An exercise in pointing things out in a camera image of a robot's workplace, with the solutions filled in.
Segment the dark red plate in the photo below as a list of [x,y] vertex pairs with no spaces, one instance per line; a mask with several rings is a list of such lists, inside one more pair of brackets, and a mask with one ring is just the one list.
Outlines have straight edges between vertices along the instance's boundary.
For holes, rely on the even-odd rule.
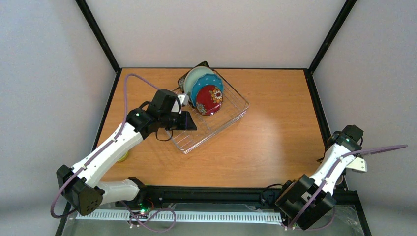
[[204,116],[211,116],[217,113],[223,103],[223,93],[215,85],[202,87],[196,95],[195,106]]

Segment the light green round plate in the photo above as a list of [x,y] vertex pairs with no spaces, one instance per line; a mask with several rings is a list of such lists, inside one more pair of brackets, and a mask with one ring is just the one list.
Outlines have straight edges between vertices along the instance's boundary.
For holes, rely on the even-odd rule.
[[197,66],[191,69],[186,75],[183,83],[183,93],[189,96],[191,103],[193,103],[193,98],[191,98],[193,86],[200,77],[206,74],[214,74],[214,72],[206,66]]

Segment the wire metal dish rack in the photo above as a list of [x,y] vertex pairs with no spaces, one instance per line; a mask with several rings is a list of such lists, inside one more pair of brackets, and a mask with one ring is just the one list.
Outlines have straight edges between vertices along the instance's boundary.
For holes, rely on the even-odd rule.
[[[194,87],[188,93],[191,98],[183,111],[191,114],[197,130],[174,131],[172,141],[176,147],[184,154],[207,141],[225,128],[238,121],[249,108],[249,102],[215,69],[212,70],[213,76],[208,73],[202,75],[194,83]],[[209,105],[208,98],[204,93],[198,96],[203,86],[215,85],[219,88],[222,101],[219,105]]]

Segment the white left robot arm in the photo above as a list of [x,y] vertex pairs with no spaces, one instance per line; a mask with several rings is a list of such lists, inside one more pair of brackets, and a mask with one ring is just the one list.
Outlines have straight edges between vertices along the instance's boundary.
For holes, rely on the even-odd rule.
[[128,178],[104,183],[101,178],[130,149],[159,129],[197,130],[191,114],[182,110],[188,100],[187,94],[159,89],[152,101],[127,113],[115,132],[87,157],[72,167],[62,165],[57,169],[58,195],[82,216],[94,212],[102,204],[134,200],[140,191],[140,181]]

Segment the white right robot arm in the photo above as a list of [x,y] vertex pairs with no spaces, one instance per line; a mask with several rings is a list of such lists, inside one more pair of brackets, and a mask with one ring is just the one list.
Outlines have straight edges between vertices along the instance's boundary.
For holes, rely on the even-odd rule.
[[345,168],[354,161],[354,151],[361,150],[363,130],[347,125],[335,131],[326,141],[323,160],[311,176],[302,175],[287,181],[275,205],[287,217],[284,227],[307,230],[336,204],[333,189]]

